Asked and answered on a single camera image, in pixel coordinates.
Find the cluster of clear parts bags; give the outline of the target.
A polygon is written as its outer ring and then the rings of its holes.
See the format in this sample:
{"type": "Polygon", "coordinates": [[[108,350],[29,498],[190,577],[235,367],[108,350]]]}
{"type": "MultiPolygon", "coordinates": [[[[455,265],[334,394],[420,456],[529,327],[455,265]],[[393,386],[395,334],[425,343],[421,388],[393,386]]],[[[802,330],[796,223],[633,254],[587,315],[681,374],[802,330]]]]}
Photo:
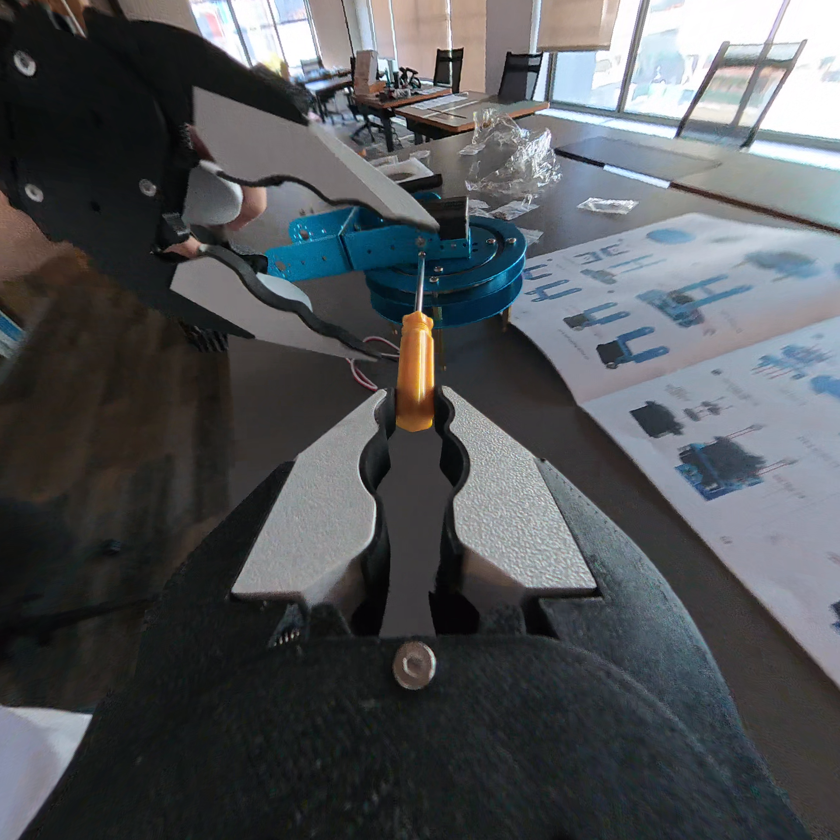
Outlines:
{"type": "Polygon", "coordinates": [[[473,196],[467,197],[467,211],[470,218],[492,218],[505,223],[516,223],[515,227],[518,228],[518,231],[524,238],[526,250],[529,250],[532,245],[539,242],[543,236],[543,231],[537,228],[522,227],[518,224],[517,220],[526,215],[538,212],[541,209],[541,205],[531,199],[514,199],[498,207],[491,207],[487,202],[479,198],[473,196]]]}

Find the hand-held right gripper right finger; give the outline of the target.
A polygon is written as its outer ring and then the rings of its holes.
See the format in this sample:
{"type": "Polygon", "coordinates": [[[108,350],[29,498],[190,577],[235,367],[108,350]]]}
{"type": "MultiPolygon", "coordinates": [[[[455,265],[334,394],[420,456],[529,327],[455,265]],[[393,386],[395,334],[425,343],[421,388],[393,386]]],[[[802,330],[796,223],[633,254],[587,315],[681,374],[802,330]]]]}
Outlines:
{"type": "Polygon", "coordinates": [[[475,634],[496,607],[588,597],[597,583],[537,457],[449,386],[434,397],[451,484],[429,608],[439,635],[475,634]]]}

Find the black mesh chair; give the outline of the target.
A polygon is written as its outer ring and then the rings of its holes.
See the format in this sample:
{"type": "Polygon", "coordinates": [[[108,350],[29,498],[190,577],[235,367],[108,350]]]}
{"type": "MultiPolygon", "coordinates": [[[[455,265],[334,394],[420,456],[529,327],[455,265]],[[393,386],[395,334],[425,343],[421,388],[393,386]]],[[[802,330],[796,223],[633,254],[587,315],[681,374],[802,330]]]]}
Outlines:
{"type": "Polygon", "coordinates": [[[464,49],[437,49],[433,84],[460,93],[460,80],[464,62],[464,49]]]}
{"type": "Polygon", "coordinates": [[[676,138],[748,149],[806,43],[722,43],[676,138]]]}
{"type": "Polygon", "coordinates": [[[508,51],[497,99],[501,103],[532,100],[543,63],[543,52],[516,54],[508,51]]]}

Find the orange handled screwdriver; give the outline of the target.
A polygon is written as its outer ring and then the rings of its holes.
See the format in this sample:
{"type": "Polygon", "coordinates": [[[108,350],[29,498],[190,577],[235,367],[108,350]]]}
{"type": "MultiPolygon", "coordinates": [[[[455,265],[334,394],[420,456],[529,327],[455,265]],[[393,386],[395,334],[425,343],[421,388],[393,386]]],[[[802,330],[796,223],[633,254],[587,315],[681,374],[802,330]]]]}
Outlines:
{"type": "Polygon", "coordinates": [[[395,422],[418,433],[434,424],[434,321],[424,314],[426,254],[418,252],[414,310],[402,319],[395,389],[395,422]]]}

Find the window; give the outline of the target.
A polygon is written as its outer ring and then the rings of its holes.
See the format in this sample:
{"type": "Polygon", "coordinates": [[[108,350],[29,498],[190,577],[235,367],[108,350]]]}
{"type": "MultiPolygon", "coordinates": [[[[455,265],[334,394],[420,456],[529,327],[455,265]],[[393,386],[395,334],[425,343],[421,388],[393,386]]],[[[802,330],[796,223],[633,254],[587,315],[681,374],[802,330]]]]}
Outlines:
{"type": "Polygon", "coordinates": [[[763,134],[838,141],[838,1],[622,1],[612,43],[551,55],[547,92],[573,110],[677,123],[724,42],[805,42],[763,134]]]}

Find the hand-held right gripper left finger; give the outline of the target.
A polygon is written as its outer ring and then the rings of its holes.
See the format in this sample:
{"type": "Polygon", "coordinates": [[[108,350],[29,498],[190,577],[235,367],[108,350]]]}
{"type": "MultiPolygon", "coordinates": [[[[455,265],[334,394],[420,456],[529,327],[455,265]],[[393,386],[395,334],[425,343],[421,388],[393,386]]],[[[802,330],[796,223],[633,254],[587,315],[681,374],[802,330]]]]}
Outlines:
{"type": "Polygon", "coordinates": [[[380,390],[299,454],[232,595],[331,605],[356,634],[380,634],[391,546],[377,490],[394,430],[394,392],[380,390]]]}

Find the printed instruction sheet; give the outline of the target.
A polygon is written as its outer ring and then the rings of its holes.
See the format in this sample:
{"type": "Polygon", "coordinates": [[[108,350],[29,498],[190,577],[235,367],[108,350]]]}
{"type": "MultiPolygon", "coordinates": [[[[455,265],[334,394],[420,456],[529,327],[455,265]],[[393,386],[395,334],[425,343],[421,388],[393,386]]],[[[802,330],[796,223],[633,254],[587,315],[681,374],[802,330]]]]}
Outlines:
{"type": "Polygon", "coordinates": [[[522,278],[511,323],[838,684],[838,236],[690,213],[522,278]]]}

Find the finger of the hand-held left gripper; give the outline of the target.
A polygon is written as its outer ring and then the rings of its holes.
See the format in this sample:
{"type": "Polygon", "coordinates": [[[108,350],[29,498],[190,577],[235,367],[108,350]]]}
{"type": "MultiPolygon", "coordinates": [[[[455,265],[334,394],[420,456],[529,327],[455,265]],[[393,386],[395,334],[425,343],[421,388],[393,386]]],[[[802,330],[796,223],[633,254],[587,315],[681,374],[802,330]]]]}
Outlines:
{"type": "Polygon", "coordinates": [[[298,286],[256,272],[226,247],[172,245],[171,269],[171,315],[193,327],[351,361],[397,359],[322,320],[298,286]]]}
{"type": "Polygon", "coordinates": [[[247,186],[301,184],[331,205],[367,207],[396,224],[439,230],[437,220],[318,123],[301,124],[195,87],[197,133],[223,173],[247,186]]]}

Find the white foam block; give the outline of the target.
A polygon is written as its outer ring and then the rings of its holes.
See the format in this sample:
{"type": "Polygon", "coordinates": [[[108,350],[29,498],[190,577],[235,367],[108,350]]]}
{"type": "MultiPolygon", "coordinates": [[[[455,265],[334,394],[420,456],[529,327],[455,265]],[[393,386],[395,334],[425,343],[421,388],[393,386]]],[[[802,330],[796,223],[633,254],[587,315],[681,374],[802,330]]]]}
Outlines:
{"type": "Polygon", "coordinates": [[[374,168],[409,193],[431,192],[443,184],[441,174],[434,173],[423,161],[376,161],[374,168]]]}

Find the person's left hand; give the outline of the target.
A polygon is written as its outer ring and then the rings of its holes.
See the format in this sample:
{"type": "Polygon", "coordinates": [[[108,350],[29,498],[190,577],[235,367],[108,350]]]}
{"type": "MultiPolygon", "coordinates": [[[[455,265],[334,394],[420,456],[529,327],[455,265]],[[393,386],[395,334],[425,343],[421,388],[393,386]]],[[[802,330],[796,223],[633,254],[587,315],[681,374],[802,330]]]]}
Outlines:
{"type": "Polygon", "coordinates": [[[242,185],[242,199],[238,215],[227,223],[227,230],[238,232],[254,222],[267,209],[267,189],[263,186],[242,185]]]}

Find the crumpled clear plastic wrap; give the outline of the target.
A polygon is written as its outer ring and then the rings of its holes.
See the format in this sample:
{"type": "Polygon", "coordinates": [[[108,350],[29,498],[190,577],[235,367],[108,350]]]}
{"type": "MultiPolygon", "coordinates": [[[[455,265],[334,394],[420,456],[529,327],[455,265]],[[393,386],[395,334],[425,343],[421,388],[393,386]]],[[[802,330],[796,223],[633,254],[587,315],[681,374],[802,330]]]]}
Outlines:
{"type": "Polygon", "coordinates": [[[463,148],[474,154],[465,179],[468,193],[529,200],[560,183],[563,174],[549,128],[524,128],[498,106],[474,117],[471,142],[463,148]]]}

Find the blue toy robot arm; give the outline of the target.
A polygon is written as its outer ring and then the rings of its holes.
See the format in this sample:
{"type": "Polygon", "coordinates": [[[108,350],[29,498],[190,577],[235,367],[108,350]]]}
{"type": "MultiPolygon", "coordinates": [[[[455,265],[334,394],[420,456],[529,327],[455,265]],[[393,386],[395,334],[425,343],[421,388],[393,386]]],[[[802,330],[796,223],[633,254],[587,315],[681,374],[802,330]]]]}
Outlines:
{"type": "Polygon", "coordinates": [[[422,192],[418,198],[437,219],[436,233],[394,224],[359,206],[301,217],[289,225],[288,245],[267,250],[269,274],[300,284],[360,271],[373,309],[401,323],[416,309],[423,261],[423,313],[435,329],[465,327],[508,310],[522,292],[522,231],[471,214],[465,196],[422,192]]]}

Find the dark grey desk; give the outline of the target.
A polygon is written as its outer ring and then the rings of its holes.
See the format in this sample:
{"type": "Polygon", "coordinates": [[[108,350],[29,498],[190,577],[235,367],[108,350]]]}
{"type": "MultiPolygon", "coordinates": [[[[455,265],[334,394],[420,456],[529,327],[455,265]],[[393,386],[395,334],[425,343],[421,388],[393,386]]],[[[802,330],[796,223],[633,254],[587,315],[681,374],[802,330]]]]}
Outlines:
{"type": "MultiPolygon", "coordinates": [[[[747,208],[649,185],[562,160],[561,181],[516,220],[542,231],[529,256],[582,244],[686,213],[809,230],[747,208]],[[637,200],[626,216],[578,208],[588,197],[637,200]]],[[[308,287],[320,317],[356,336],[393,336],[377,318],[360,275],[308,287]]],[[[293,459],[363,402],[336,357],[233,337],[228,348],[234,412],[236,506],[280,463],[293,459]]],[[[440,375],[471,405],[547,459],[653,561],[706,639],[750,738],[814,838],[838,838],[838,688],[720,563],[624,452],[579,409],[552,365],[500,318],[444,332],[440,375]]],[[[392,469],[381,484],[394,551],[395,589],[383,632],[433,629],[434,586],[449,483],[438,469],[437,435],[391,438],[392,469]]]]}

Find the beige roller blind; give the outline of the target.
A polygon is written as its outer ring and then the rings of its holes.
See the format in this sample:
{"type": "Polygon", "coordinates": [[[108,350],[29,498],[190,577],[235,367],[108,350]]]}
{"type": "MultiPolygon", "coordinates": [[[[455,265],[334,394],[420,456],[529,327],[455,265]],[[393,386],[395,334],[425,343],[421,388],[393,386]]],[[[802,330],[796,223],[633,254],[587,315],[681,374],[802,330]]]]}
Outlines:
{"type": "Polygon", "coordinates": [[[536,46],[541,51],[609,49],[619,1],[541,1],[536,46]]]}

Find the black white striped bag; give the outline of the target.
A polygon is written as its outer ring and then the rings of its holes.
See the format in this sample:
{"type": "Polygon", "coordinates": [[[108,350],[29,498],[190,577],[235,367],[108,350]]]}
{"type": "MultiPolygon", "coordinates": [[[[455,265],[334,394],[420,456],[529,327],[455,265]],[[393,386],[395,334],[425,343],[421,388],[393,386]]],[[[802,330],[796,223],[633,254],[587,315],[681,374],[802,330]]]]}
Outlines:
{"type": "Polygon", "coordinates": [[[203,329],[184,321],[178,322],[187,343],[202,353],[228,352],[228,334],[214,329],[203,329]]]}

